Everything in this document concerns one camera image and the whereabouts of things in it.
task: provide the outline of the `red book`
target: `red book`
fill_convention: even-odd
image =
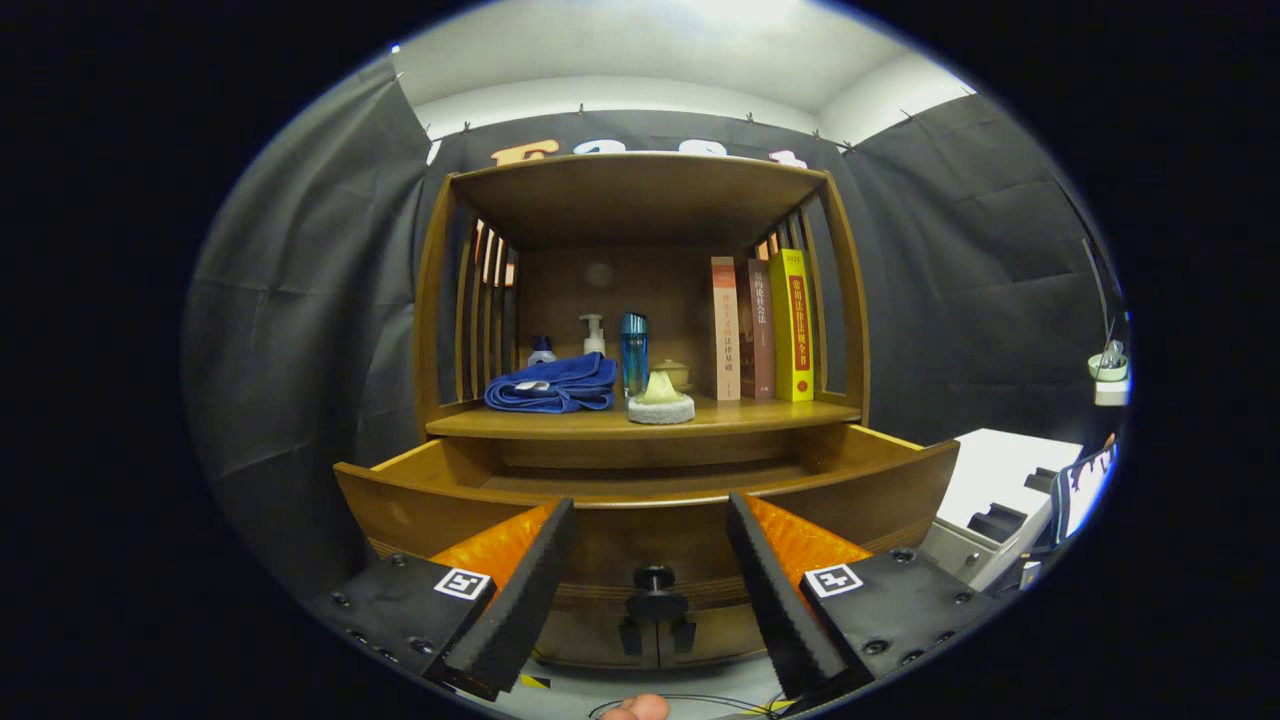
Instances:
[[[742,397],[774,397],[773,295],[769,265],[744,260],[737,266],[737,333],[742,354]]]

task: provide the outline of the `wooden cabinet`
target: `wooden cabinet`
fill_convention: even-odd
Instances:
[[[698,395],[712,350],[709,258],[746,256],[762,242],[810,259],[812,402]],[[485,386],[524,365],[530,336],[577,355],[584,313],[604,315],[616,359],[623,311],[649,316],[653,364],[691,366],[692,421],[484,405]],[[767,497],[881,552],[924,538],[959,450],[859,424],[867,314],[844,208],[828,174],[756,160],[627,152],[451,176],[419,269],[415,365],[424,445],[370,469],[338,464],[342,492],[379,553],[420,557],[573,497],[580,537],[536,646],[548,662],[653,667],[763,651],[724,534],[728,492]],[[653,564],[671,566],[690,601],[698,629],[687,652],[662,641],[671,626],[640,655],[623,648],[631,573]]]

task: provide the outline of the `blue water bottle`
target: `blue water bottle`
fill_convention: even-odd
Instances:
[[[622,395],[632,398],[643,393],[649,383],[649,318],[623,313],[621,337]]]

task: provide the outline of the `black knob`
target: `black knob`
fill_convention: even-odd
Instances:
[[[627,600],[627,615],[641,623],[677,620],[689,611],[689,600],[667,588],[676,574],[664,565],[645,565],[632,574],[636,592]]]
[[[676,584],[676,573],[666,565],[644,565],[631,574],[635,585],[645,591],[664,591]]]

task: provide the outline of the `white ceiling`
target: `white ceiling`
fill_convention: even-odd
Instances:
[[[401,41],[411,105],[572,76],[707,85],[820,111],[906,53],[813,0],[500,0]]]

